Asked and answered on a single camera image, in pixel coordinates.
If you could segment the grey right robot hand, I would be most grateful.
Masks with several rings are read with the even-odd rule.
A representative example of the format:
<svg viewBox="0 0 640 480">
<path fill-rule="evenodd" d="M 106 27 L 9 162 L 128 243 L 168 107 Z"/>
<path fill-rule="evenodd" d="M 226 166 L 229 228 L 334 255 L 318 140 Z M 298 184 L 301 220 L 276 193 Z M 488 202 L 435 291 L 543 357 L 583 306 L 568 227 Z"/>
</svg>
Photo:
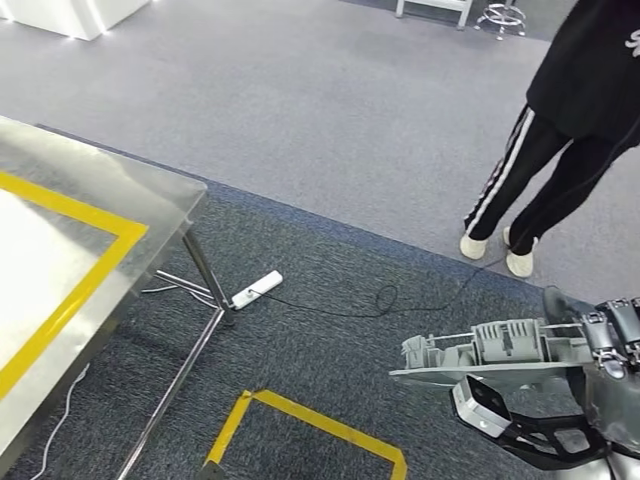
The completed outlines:
<svg viewBox="0 0 640 480">
<path fill-rule="evenodd" d="M 602 302 L 587 312 L 557 287 L 543 294 L 546 320 L 562 337 L 586 341 L 589 360 L 568 371 L 589 424 L 613 447 L 639 456 L 639 299 Z"/>
</svg>

